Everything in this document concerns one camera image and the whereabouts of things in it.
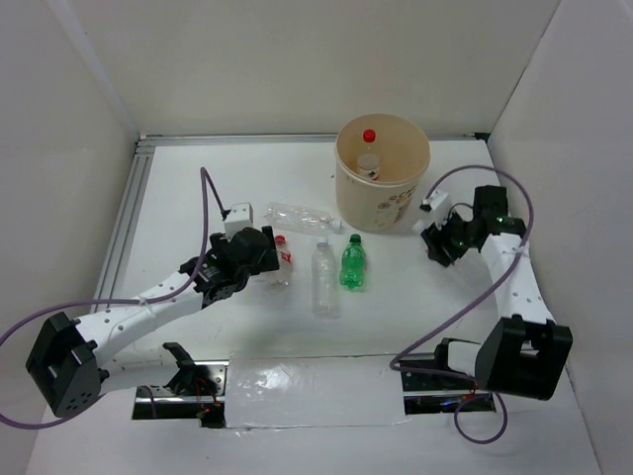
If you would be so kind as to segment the red cola label bottle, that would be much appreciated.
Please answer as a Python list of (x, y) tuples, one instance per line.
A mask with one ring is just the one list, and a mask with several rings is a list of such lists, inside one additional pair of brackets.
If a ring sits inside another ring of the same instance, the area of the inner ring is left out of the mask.
[(275, 236), (275, 245), (278, 257), (279, 268), (272, 277), (273, 285), (288, 286), (292, 277), (292, 254), (288, 249), (286, 238), (282, 235)]

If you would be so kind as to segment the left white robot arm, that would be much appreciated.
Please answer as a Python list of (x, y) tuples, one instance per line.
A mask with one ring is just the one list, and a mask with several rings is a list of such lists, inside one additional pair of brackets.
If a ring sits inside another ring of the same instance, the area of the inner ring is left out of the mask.
[(174, 395), (195, 383), (195, 364), (177, 343), (166, 342), (150, 357), (120, 357), (120, 351), (168, 323), (226, 300), (248, 279), (278, 269), (273, 230), (246, 227), (233, 237), (216, 233), (202, 261), (182, 264), (165, 281), (143, 292), (134, 305), (117, 305), (87, 317), (58, 312), (43, 323), (26, 369), (52, 410), (71, 418), (101, 395), (123, 386), (125, 376), (162, 368), (161, 385)]

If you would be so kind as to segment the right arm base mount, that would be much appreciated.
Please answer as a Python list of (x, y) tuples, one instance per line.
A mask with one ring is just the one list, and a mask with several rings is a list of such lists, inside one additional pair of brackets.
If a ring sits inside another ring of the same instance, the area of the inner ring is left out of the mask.
[[(402, 366), (416, 369), (436, 369), (430, 354), (402, 360)], [(432, 375), (427, 372), (405, 371), (401, 374), (404, 393), (404, 409), (408, 416), (453, 414), (457, 406), (475, 393), (474, 385), (466, 380)], [(491, 396), (469, 403), (461, 412), (495, 412), (495, 401)]]

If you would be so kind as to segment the green plastic bottle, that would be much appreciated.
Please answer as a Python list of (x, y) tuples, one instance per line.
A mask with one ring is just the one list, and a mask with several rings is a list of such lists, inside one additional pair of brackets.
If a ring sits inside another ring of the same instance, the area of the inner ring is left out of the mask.
[(350, 236), (341, 256), (339, 283), (350, 291), (361, 291), (365, 287), (367, 255), (358, 234)]

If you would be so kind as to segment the red cap red label bottle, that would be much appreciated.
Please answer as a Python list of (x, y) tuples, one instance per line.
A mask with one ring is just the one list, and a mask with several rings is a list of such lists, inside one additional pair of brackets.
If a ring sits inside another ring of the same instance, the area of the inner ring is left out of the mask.
[(377, 181), (381, 171), (381, 157), (375, 147), (376, 138), (373, 129), (366, 129), (362, 133), (363, 145), (356, 160), (357, 173), (370, 181)]

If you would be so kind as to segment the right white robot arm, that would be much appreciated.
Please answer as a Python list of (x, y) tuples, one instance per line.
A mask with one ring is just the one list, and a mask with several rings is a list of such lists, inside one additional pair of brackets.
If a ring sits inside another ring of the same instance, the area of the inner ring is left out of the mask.
[(443, 388), (465, 375), (483, 390), (536, 400), (550, 399), (570, 353), (569, 328), (555, 323), (532, 269), (527, 227), (508, 213), (505, 188), (476, 188), (472, 217), (463, 219), (445, 192), (434, 191), (421, 210), (431, 224), (422, 231), (430, 259), (444, 267), (469, 249), (477, 250), (497, 287), (498, 321), (481, 343), (443, 339), (435, 349), (431, 375)]

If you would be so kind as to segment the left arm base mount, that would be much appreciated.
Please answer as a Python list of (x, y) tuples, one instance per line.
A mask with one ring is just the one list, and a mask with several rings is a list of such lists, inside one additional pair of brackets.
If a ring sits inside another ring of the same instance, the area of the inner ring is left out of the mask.
[(228, 360), (197, 361), (199, 375), (184, 388), (144, 385), (136, 388), (133, 421), (189, 421), (201, 428), (226, 427)]

